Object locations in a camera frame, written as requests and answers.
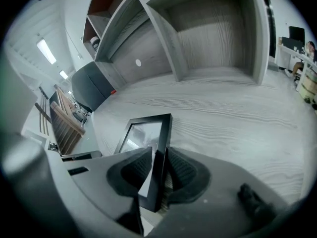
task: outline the office desk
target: office desk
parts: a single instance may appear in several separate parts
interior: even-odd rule
[[[294,51],[294,50],[292,50],[290,48],[287,48],[285,46],[282,46],[280,44],[277,45],[277,50],[278,50],[278,53],[277,53],[276,57],[280,56],[281,53],[284,53],[284,54],[288,54],[289,55],[289,60],[290,60],[291,56],[295,56],[295,57],[303,60],[303,63],[304,63],[303,73],[302,73],[301,78],[300,78],[300,80],[298,82],[298,85],[296,87],[296,91],[299,91],[299,88],[300,88],[300,86],[303,83],[303,80],[305,78],[304,75],[306,74],[306,71],[307,71],[309,65],[311,65],[311,69],[314,72],[316,72],[316,73],[317,73],[317,65],[314,64],[314,62],[313,62],[313,60],[311,58],[309,58],[309,57],[307,57],[307,56],[305,56],[303,54],[297,53],[296,51]]]

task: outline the fluorescent light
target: fluorescent light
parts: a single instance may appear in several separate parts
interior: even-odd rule
[[[60,73],[59,73],[64,79],[67,79],[68,78],[68,76],[67,76],[67,74],[65,73],[65,71],[61,71]]]
[[[40,40],[36,46],[38,46],[39,50],[42,52],[42,54],[46,57],[46,59],[51,63],[55,63],[56,59],[51,53],[48,45],[46,44],[46,41],[44,39]]]

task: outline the white wall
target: white wall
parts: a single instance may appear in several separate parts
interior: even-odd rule
[[[276,44],[278,37],[289,37],[289,26],[297,26],[305,29],[305,42],[313,41],[317,45],[309,25],[290,0],[271,0],[271,3],[276,25]]]
[[[64,6],[61,7],[61,17],[69,34],[67,41],[76,71],[93,60],[80,39],[84,33],[90,2],[91,0],[64,0]]]
[[[0,54],[0,81],[0,131],[20,133],[37,97],[3,52]]]
[[[42,94],[40,92],[40,90],[35,90],[33,91],[33,93],[36,95],[37,97],[37,100],[36,102],[41,105],[41,97],[42,97]],[[33,106],[25,123],[24,123],[24,126],[23,127],[26,127],[34,132],[40,132],[40,112],[39,110]]]

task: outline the gray chair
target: gray chair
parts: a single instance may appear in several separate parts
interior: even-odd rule
[[[71,84],[75,100],[92,111],[95,111],[114,90],[93,61],[72,76]]]

